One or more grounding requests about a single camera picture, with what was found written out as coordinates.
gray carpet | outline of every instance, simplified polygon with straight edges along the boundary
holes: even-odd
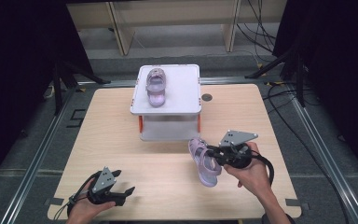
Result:
[[[229,59],[227,57],[181,57],[141,60],[91,60],[95,74],[109,80],[134,80],[140,66],[164,63],[196,63],[200,66],[201,77],[243,77],[246,74],[253,73],[256,69],[255,61],[249,56],[230,57]],[[264,82],[279,79],[279,72],[280,68],[277,67],[268,72],[265,77],[247,81],[254,82],[259,87],[262,96],[266,97],[270,86],[265,85]],[[77,78],[80,79],[79,81],[86,80],[83,77]],[[285,86],[276,87],[273,93],[286,90]],[[48,206],[45,205],[45,202],[46,199],[54,195],[79,131],[78,127],[70,127],[78,124],[78,120],[72,120],[71,117],[75,110],[87,110],[94,92],[95,89],[86,89],[74,93],[48,153],[43,159],[32,188],[16,218],[16,223],[53,223],[47,218]],[[292,104],[292,97],[280,95],[272,98],[272,101],[279,107],[279,112],[289,125],[309,147],[310,152],[321,162]],[[305,98],[306,108],[315,125],[358,197],[358,161],[345,142],[337,138],[339,131],[324,111],[323,105],[318,102],[316,95],[312,91],[306,91]],[[28,136],[18,139],[0,168],[0,221],[53,118],[54,106],[54,98],[48,98],[46,102],[40,104],[37,113],[25,127]],[[265,106],[267,111],[270,111],[268,114],[271,124],[281,147],[297,197],[302,203],[303,215],[296,219],[296,223],[345,223],[336,193],[309,152],[286,127],[277,113],[273,111],[268,100],[265,101]],[[85,112],[77,111],[76,118],[83,118]],[[353,223],[351,216],[348,216],[350,223]],[[261,223],[261,220],[246,220],[245,223]]]

shoe strap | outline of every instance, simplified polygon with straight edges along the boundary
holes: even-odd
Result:
[[[161,78],[165,85],[166,77],[165,77],[164,71],[162,71],[162,69],[159,69],[159,70],[158,70],[158,72],[154,72],[154,73],[152,73],[150,71],[150,73],[147,75],[146,87],[148,86],[147,84],[149,83],[150,79],[155,78],[155,77]]]
[[[162,94],[165,94],[165,88],[163,90],[160,90],[160,91],[151,91],[146,86],[146,90],[147,90],[147,95],[162,95]]]
[[[210,156],[208,156],[208,154],[206,154],[208,150],[210,150],[210,149],[205,148],[205,149],[203,149],[201,151],[199,166],[201,166],[201,169],[203,171],[206,171],[205,173],[207,173],[208,175],[220,175],[220,174],[222,174],[222,167],[219,164],[217,164],[217,161],[213,157],[210,157]],[[205,157],[207,159],[211,159],[213,161],[214,168],[212,170],[208,169],[205,166]]]

person's arm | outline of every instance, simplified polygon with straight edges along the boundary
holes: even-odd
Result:
[[[251,150],[258,152],[256,143],[248,142],[247,144]],[[224,167],[230,175],[237,177],[238,188],[244,186],[257,197],[263,205],[270,223],[290,224],[272,191],[266,165],[262,161],[252,160],[251,164],[243,169],[237,169],[227,164]]]
[[[88,189],[91,181],[92,179],[83,189]],[[66,220],[66,224],[88,224],[102,211],[112,208],[115,205],[114,202],[93,204],[87,198],[87,193],[80,194],[77,197],[77,203],[72,208],[71,213]]]

black cable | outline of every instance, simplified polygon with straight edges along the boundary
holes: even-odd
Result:
[[[75,193],[73,196],[71,196],[71,197],[69,198],[69,202],[66,203],[63,207],[61,207],[61,208],[57,211],[57,213],[54,215],[53,220],[58,220],[58,218],[60,217],[62,211],[65,209],[66,206],[68,206],[68,208],[72,209],[72,207],[75,205],[75,203],[77,203],[77,202],[80,201],[80,200],[83,200],[83,199],[87,198],[87,197],[84,197],[84,198],[78,199],[77,197],[80,195],[81,191],[82,191],[83,188],[89,183],[89,181],[90,181],[93,177],[95,177],[98,173],[99,173],[99,172],[97,172],[97,173],[91,175],[91,176],[83,183],[83,185],[79,188],[79,190],[77,191],[77,193]]]
[[[256,33],[251,28],[249,28],[248,25],[246,25],[246,23],[244,23],[243,25],[246,27],[247,30],[249,30],[250,32],[254,33],[255,35],[265,35],[265,36],[268,36],[269,38],[276,39],[275,36],[270,35],[270,34],[258,34],[258,33]]]
[[[256,42],[254,39],[252,39],[250,36],[248,36],[248,35],[241,29],[241,27],[240,27],[238,24],[237,24],[237,27],[240,29],[241,33],[242,33],[250,42],[252,42],[253,44],[257,45],[258,47],[260,47],[260,48],[262,48],[262,49],[265,49],[265,50],[267,50],[267,51],[269,51],[269,52],[272,53],[272,50],[270,50],[270,49],[264,47],[262,44]]]
[[[269,44],[267,44],[267,47],[268,47],[268,51],[269,51],[269,52],[272,52],[271,48],[269,47]],[[255,45],[255,55],[257,55],[257,57],[258,57],[259,59],[261,59],[261,60],[263,60],[263,61],[266,61],[266,62],[269,62],[269,60],[265,60],[265,59],[263,59],[262,57],[260,57],[260,55],[259,55],[258,52],[257,52],[257,47],[256,47],[256,45]]]
[[[272,181],[274,180],[274,176],[275,176],[275,171],[274,171],[274,167],[272,166],[272,163],[265,157],[263,157],[260,153],[253,151],[255,154],[257,155],[252,155],[252,158],[258,159],[260,161],[262,161],[264,164],[267,165],[268,170],[269,170],[269,174],[268,174],[268,180],[269,180],[269,184],[272,186]]]
[[[283,84],[296,84],[296,83],[285,82],[285,83],[283,83]],[[312,91],[312,89],[304,89],[303,91]],[[263,101],[265,101],[265,100],[267,100],[268,98],[271,98],[271,97],[275,97],[275,96],[279,96],[279,95],[283,95],[283,94],[290,94],[290,93],[293,93],[293,92],[296,92],[296,90],[281,91],[281,92],[275,93],[275,94],[273,94],[273,95],[264,97],[264,98],[263,98]]]
[[[257,28],[255,28],[255,32],[258,34],[258,28],[260,27],[260,23],[257,24]],[[269,52],[272,52],[271,48],[269,47],[269,45],[267,44],[267,49]]]
[[[258,28],[262,28],[263,26],[261,25],[260,26],[260,23],[258,23],[258,25],[257,25],[257,28],[255,29],[255,32],[258,34]],[[268,41],[267,41],[267,39],[266,39],[266,36],[264,35],[263,36],[263,38],[264,38],[264,42],[266,43],[266,45],[267,45],[267,48],[269,49],[269,51],[270,52],[272,52],[272,49],[269,47],[269,43],[268,43]]]
[[[251,1],[250,0],[248,0],[248,3],[249,3],[249,6],[251,7],[251,9],[252,9],[252,11],[254,12],[254,14],[255,14],[255,18],[257,19],[257,22],[258,22],[258,26],[257,26],[257,30],[258,30],[258,27],[260,27],[261,28],[261,30],[263,31],[263,34],[267,34],[267,31],[266,31],[266,29],[264,28],[264,26],[263,26],[263,22],[262,22],[262,20],[261,20],[261,9],[262,9],[262,7],[263,7],[263,1],[261,0],[258,0],[258,12],[259,12],[259,15],[257,16],[257,13],[255,12],[255,8],[253,7],[253,5],[252,5],[252,3],[251,3]]]
[[[283,118],[283,116],[281,115],[281,113],[278,111],[278,109],[276,108],[275,104],[272,103],[270,96],[270,93],[272,91],[272,89],[276,87],[276,86],[272,86],[269,90],[268,90],[268,100],[269,103],[272,105],[272,107],[274,107],[275,111],[277,112],[278,116],[281,118],[281,120],[283,121],[283,123],[287,126],[287,128],[289,128],[289,130],[295,135],[295,137],[301,142],[301,144],[304,146],[304,148],[308,151],[308,153],[310,154],[311,158],[313,159],[313,161],[315,162],[315,164],[318,166],[318,168],[321,170],[321,172],[323,173],[323,175],[326,177],[327,181],[329,182],[329,184],[332,186],[334,192],[336,193],[337,197],[338,197],[338,201],[339,204],[341,206],[341,210],[342,213],[344,215],[345,218],[345,223],[349,223],[348,220],[348,215],[346,213],[346,209],[345,209],[345,205],[344,202],[342,201],[341,197],[339,196],[339,192],[338,189],[336,187],[336,185],[334,185],[333,181],[331,180],[330,176],[327,174],[327,172],[323,169],[322,165],[316,160],[315,156],[312,154],[312,152],[310,151],[310,149],[307,147],[307,145],[305,144],[305,142],[300,138],[300,136],[295,132],[295,130],[293,130],[293,128],[287,123],[287,121]]]
[[[288,102],[284,103],[283,105],[279,105],[277,106],[276,109],[279,109],[281,107],[283,107],[284,105],[288,105],[290,102],[292,102],[294,99],[296,99],[296,97],[293,97],[292,99],[290,99]],[[271,109],[269,112],[267,112],[268,114],[271,113],[272,111],[275,111],[276,109]]]

gray floor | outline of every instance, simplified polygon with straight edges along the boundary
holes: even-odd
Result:
[[[278,25],[265,26],[271,35],[276,35]],[[262,96],[267,97],[270,86],[265,83],[279,80],[278,75],[282,68],[279,65],[259,79],[243,78],[255,72],[258,63],[267,64],[274,57],[261,48],[255,50],[255,46],[239,31],[236,33],[234,52],[226,52],[218,25],[139,28],[127,56],[119,54],[114,34],[107,29],[82,30],[79,35],[95,74],[125,85],[131,84],[136,79],[139,67],[145,64],[196,63],[200,66],[200,75],[204,83],[216,80],[255,83]],[[86,111],[78,110],[87,110],[92,94],[98,88],[85,84],[89,81],[86,78],[81,76],[76,78],[84,84],[85,90],[73,93],[68,102],[47,153],[41,160],[32,186],[21,204],[20,212],[14,218],[15,223],[52,222],[47,218],[46,203],[54,195],[79,130],[78,127],[70,127],[78,124],[78,120],[73,120],[71,117],[75,113],[76,118],[84,118]],[[274,88],[273,93],[286,90],[287,86],[283,85]],[[64,91],[63,94],[71,95],[69,91]],[[307,111],[358,200],[358,161],[345,142],[337,138],[339,130],[324,111],[317,96],[312,91],[306,91],[305,97]],[[303,215],[296,219],[296,223],[345,223],[337,194],[304,147],[307,146],[310,153],[325,168],[293,104],[296,99],[293,99],[293,95],[284,94],[271,100],[279,107],[278,111],[283,118],[305,143],[303,145],[295,137],[266,100],[265,106],[269,111],[271,124],[303,208]],[[0,167],[0,222],[21,185],[22,178],[32,163],[50,122],[54,119],[53,97],[47,98],[39,107],[27,127],[24,127],[28,136],[18,139]],[[356,218],[352,218],[350,214],[348,216],[350,223],[358,223],[355,221]],[[261,223],[261,221],[246,220],[245,223]]]

